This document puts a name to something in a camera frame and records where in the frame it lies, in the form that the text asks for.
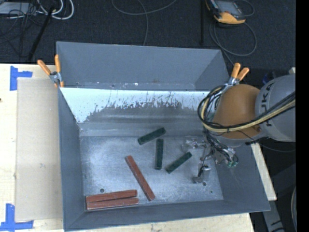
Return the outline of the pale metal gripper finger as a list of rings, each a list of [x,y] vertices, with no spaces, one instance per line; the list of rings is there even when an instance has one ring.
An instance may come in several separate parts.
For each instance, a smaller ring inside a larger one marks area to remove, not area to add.
[[[187,136],[184,138],[183,143],[181,144],[181,151],[185,153],[194,150],[205,150],[209,147],[210,144],[207,143],[204,139]]]
[[[206,164],[201,165],[198,170],[197,176],[193,177],[193,183],[197,184],[207,182],[209,180],[210,171],[211,168],[208,165]]]

